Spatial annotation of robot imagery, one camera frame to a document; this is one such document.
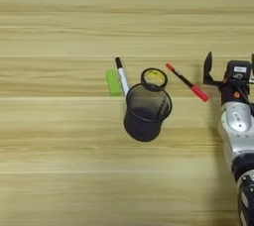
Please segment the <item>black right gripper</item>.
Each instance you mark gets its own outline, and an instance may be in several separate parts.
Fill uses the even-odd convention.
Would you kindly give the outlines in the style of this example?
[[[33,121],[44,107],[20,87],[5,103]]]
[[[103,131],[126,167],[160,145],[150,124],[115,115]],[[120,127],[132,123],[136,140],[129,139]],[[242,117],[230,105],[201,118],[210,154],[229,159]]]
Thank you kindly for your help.
[[[252,71],[254,71],[254,53],[252,58]],[[212,66],[212,53],[208,53],[203,64],[203,83],[216,86],[221,94],[221,104],[228,102],[239,102],[249,104],[248,95],[250,94],[249,83],[243,80],[224,78],[215,81],[210,76]]]

